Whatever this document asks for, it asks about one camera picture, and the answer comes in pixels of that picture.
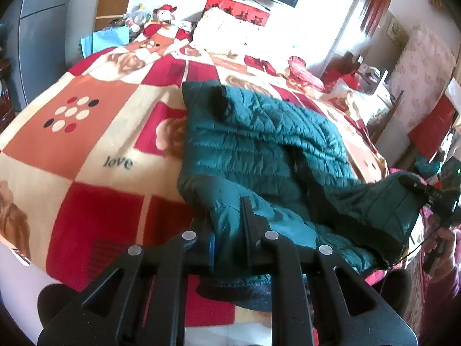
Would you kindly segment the person's right hand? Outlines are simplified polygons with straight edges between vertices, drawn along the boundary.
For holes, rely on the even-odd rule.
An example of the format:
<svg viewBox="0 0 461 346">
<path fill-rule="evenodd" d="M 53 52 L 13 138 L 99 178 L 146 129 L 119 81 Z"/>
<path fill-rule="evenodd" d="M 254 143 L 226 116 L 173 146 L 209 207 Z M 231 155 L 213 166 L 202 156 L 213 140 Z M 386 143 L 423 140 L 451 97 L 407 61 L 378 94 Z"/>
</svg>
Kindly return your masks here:
<svg viewBox="0 0 461 346">
<path fill-rule="evenodd" d="M 452 229 L 431 226 L 423 244 L 424 272 L 435 283 L 446 276 L 456 266 L 457 236 Z"/>
</svg>

